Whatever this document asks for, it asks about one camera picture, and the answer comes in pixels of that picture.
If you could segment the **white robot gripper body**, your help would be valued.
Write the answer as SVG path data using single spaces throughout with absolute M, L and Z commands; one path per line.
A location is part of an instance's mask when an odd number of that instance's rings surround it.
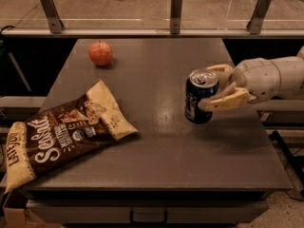
M 279 96 L 281 73 L 277 60 L 244 60 L 234 68 L 230 80 L 249 92 L 249 104 L 266 102 Z

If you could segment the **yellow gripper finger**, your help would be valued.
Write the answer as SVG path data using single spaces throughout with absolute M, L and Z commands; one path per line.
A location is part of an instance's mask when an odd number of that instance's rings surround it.
M 227 64 L 209 66 L 207 69 L 213 71 L 218 77 L 220 89 L 224 89 L 229 85 L 230 77 L 234 73 L 234 69 Z
M 226 111 L 246 105 L 256 98 L 246 87 L 238 87 L 237 83 L 233 82 L 220 93 L 201 99 L 198 107 L 207 112 Z

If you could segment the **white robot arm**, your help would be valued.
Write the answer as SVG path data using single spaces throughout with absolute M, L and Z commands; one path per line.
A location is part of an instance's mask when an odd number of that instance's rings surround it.
M 235 67 L 209 66 L 218 76 L 216 95 L 199 101 L 204 111 L 225 111 L 246 104 L 259 104 L 274 97 L 304 99 L 304 47 L 296 56 L 243 60 Z

